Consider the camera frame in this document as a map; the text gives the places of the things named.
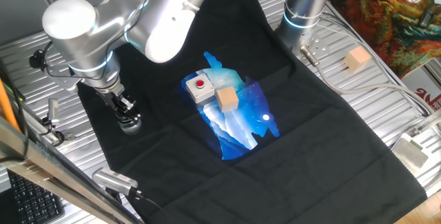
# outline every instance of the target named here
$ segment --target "metal grating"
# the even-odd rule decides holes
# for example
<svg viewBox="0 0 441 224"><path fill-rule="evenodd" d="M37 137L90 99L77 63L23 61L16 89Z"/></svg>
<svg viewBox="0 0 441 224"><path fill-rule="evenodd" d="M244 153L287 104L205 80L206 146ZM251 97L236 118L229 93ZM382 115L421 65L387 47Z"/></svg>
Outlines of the metal grating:
<svg viewBox="0 0 441 224"><path fill-rule="evenodd" d="M283 15L285 0L259 0L262 9L271 26L277 26ZM317 32L330 49L330 54L320 58L320 64L329 79L337 86L350 89L373 83L387 83L390 79L383 73L377 63L370 61L361 71L352 73L343 63L343 59L351 49L358 46L357 42L347 35L345 30L327 21L320 21ZM89 118L77 94L71 94L47 78L42 72L28 65L28 58L37 48L44 48L49 41L42 32L34 36L0 47L0 59L6 64L17 87L27 97L27 105L38 116L44 117L48 111L48 98L58 98L60 102L61 124L59 131L69 131L75 134L76 141L60 146L59 150L88 176L99 167L108 167L101 146L96 138ZM48 61L64 62L56 50L50 50ZM342 96L361 116L369 127L388 145L408 130L412 125L422 120L401 93L390 89L378 89L370 92ZM429 130L420 135L417 141L432 153L428 163L424 165L418 176L419 182L430 181L441 171L441 137ZM0 191L9 188L9 180L4 168L0 169ZM427 194L432 195L441 188L435 185ZM132 206L123 199L132 213ZM95 223L100 220L87 212L64 201L65 213L63 218L55 223Z"/></svg>

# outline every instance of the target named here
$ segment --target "white box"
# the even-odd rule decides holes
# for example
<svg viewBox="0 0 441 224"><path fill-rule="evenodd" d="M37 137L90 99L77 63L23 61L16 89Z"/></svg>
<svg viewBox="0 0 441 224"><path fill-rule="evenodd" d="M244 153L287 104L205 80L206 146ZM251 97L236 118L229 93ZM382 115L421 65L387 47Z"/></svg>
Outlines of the white box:
<svg viewBox="0 0 441 224"><path fill-rule="evenodd" d="M431 59L408 73L401 81L428 103L433 110L441 108L440 60Z"/></svg>
<svg viewBox="0 0 441 224"><path fill-rule="evenodd" d="M203 86L197 86L198 81L203 82ZM208 98L214 96L214 87L209 81L207 75L201 74L186 83L187 91L195 103L200 103Z"/></svg>

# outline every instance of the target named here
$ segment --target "keyboard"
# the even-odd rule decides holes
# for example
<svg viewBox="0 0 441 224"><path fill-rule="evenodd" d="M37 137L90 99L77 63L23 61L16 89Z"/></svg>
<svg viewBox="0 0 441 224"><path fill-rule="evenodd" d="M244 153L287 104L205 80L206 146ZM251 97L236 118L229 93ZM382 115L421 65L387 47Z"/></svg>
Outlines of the keyboard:
<svg viewBox="0 0 441 224"><path fill-rule="evenodd" d="M63 216L60 198L8 170L21 224L45 224Z"/></svg>

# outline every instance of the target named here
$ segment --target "wooden block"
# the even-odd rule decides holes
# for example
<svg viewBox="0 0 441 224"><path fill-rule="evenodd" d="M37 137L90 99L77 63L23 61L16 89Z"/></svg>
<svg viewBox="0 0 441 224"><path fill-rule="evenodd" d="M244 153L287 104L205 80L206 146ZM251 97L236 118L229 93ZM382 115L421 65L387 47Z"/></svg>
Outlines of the wooden block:
<svg viewBox="0 0 441 224"><path fill-rule="evenodd" d="M216 98L222 113L235 110L239 105L239 98L233 86L217 90Z"/></svg>
<svg viewBox="0 0 441 224"><path fill-rule="evenodd" d="M343 61L351 71L355 72L363 68L370 59L371 55L362 46L359 46L351 50Z"/></svg>

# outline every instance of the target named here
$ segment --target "colorful fabric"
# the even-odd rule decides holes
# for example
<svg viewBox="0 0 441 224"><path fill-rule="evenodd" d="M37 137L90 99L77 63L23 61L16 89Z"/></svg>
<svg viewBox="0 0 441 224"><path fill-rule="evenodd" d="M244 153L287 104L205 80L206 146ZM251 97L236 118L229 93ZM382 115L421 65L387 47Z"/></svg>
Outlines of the colorful fabric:
<svg viewBox="0 0 441 224"><path fill-rule="evenodd" d="M401 78L432 58L441 57L441 7L433 0L331 0L384 62ZM427 11L433 21L420 27Z"/></svg>

